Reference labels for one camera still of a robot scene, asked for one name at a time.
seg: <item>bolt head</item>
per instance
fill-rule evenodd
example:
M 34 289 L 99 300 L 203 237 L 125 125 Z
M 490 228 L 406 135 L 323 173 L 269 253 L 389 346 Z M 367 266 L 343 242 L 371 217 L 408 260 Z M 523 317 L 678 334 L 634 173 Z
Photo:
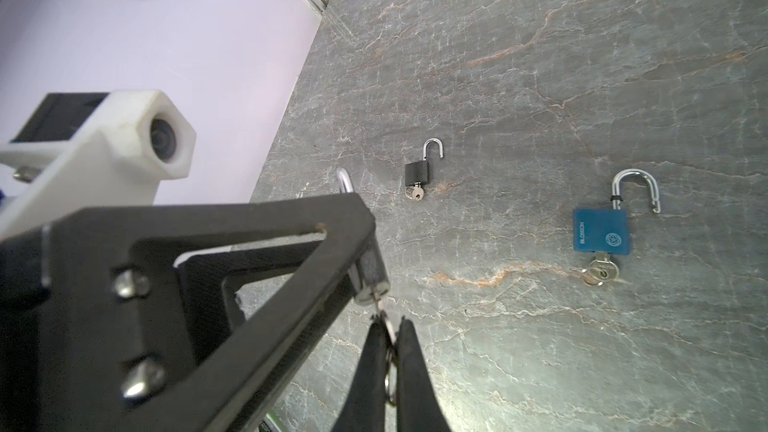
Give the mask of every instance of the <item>bolt head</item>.
M 120 392 L 123 399 L 142 400 L 157 393 L 164 385 L 165 369 L 153 358 L 146 358 L 128 372 Z
M 113 290 L 118 297 L 128 300 L 149 295 L 149 279 L 132 268 L 122 271 L 114 278 Z

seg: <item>camera lens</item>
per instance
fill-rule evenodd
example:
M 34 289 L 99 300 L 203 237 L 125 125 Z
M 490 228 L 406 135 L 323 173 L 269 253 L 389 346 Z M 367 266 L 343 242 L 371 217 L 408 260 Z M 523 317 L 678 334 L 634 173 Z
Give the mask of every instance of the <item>camera lens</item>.
M 162 119 L 152 121 L 150 140 L 154 154 L 162 161 L 167 161 L 176 153 L 176 132 L 168 122 Z

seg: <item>screw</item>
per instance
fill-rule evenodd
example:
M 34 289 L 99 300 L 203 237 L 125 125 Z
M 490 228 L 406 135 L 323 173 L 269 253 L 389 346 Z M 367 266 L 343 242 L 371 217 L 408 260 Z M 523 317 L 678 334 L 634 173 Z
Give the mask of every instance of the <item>screw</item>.
M 146 297 L 149 294 L 149 279 L 133 269 L 122 271 L 114 279 L 114 292 L 124 299 Z
M 176 132 L 165 120 L 152 120 L 150 142 L 152 143 L 154 154 L 163 162 L 168 162 L 174 157 L 177 145 Z
M 32 181 L 35 180 L 36 177 L 40 175 L 40 172 L 42 172 L 42 170 L 40 170 L 39 168 L 21 166 L 16 169 L 16 172 L 13 173 L 13 177 L 19 182 L 24 182 L 25 184 L 31 184 Z
M 165 385 L 165 369 L 156 360 L 146 358 L 136 364 L 123 380 L 120 392 L 123 399 L 145 399 Z

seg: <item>key ring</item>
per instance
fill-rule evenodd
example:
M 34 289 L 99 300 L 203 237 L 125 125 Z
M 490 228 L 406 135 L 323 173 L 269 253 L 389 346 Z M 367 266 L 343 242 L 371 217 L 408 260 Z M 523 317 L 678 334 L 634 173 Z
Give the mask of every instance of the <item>key ring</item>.
M 603 281 L 593 276 L 586 268 L 581 269 L 581 280 L 583 280 L 586 285 L 591 287 L 603 284 Z
M 392 367 L 396 367 L 395 344 L 397 343 L 397 333 L 395 332 L 395 327 L 392 325 L 392 322 L 389 321 L 387 312 L 382 308 L 381 298 L 378 294 L 373 295 L 373 303 L 376 304 L 376 310 L 379 312 L 379 319 L 384 323 L 387 336 L 389 337 L 389 349 L 387 350 L 386 355 L 386 375 L 384 376 L 384 395 L 389 405 L 397 407 L 396 390 L 394 389 L 393 380 L 389 379 Z
M 406 187 L 404 192 L 406 197 L 410 198 L 411 200 L 421 200 L 424 198 L 424 189 L 421 188 L 421 185 L 419 184 Z

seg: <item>padlock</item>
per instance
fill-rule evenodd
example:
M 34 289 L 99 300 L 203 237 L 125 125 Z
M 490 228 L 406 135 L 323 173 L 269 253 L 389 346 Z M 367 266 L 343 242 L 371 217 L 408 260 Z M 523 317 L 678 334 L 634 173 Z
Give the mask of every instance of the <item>padlock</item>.
M 653 212 L 661 212 L 659 186 L 645 170 L 627 168 L 611 183 L 613 208 L 576 208 L 574 210 L 574 250 L 596 252 L 598 256 L 582 271 L 582 279 L 589 285 L 602 285 L 616 279 L 619 267 L 610 260 L 610 254 L 627 255 L 630 252 L 627 212 L 621 210 L 620 185 L 625 177 L 640 176 L 648 182 Z
M 414 200 L 421 200 L 424 198 L 424 189 L 422 186 L 429 184 L 429 162 L 427 161 L 427 148 L 430 143 L 436 143 L 440 151 L 440 158 L 443 158 L 442 154 L 442 141 L 440 139 L 429 139 L 424 142 L 424 148 L 422 150 L 422 159 L 418 162 L 409 163 L 406 166 L 406 195 L 408 198 Z

